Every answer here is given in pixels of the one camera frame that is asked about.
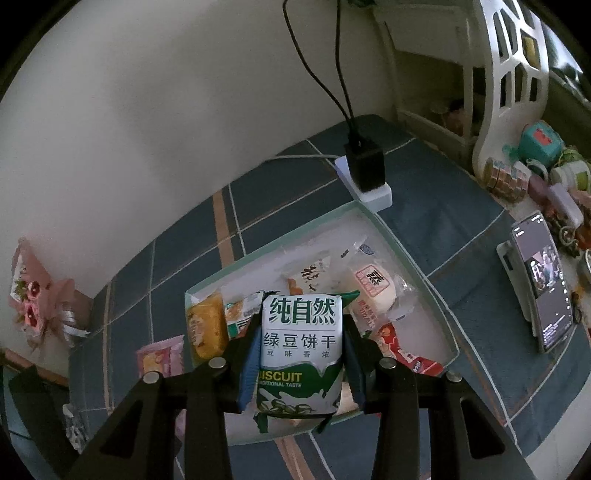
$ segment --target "bed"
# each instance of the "bed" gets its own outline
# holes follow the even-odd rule
[[[449,307],[460,372],[524,456],[550,434],[591,370],[578,325],[550,354],[538,353],[496,256],[514,221],[445,155],[376,115],[358,120],[382,145],[393,205],[379,213]],[[346,125],[281,154],[343,155]],[[70,355],[72,402],[92,434],[137,381],[135,350],[186,332],[184,292],[222,267],[351,200],[319,158],[271,160],[196,206],[146,246],[95,298],[92,335]],[[185,342],[185,365],[191,365]],[[369,478],[379,419],[357,416],[323,434],[302,433],[230,448],[236,479]],[[342,439],[348,442],[343,448]],[[428,421],[421,415],[421,475],[430,476]],[[183,452],[175,475],[181,478]]]

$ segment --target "pink snack package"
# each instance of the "pink snack package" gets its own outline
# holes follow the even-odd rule
[[[181,375],[184,372],[183,338],[184,335],[179,335],[137,350],[139,377],[150,371],[160,372],[164,377]]]

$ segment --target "phone screen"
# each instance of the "phone screen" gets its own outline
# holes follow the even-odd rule
[[[512,234],[524,259],[538,310],[544,350],[549,350],[573,324],[569,291],[548,227],[541,214],[513,227]]]

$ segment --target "yellow snack package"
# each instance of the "yellow snack package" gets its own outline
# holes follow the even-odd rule
[[[196,361],[219,356],[228,345],[223,309],[222,294],[214,292],[187,310],[187,332]]]

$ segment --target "green and white snack package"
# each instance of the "green and white snack package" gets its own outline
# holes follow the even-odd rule
[[[342,336],[339,296],[269,295],[262,308],[259,411],[291,418],[335,413],[343,381]]]

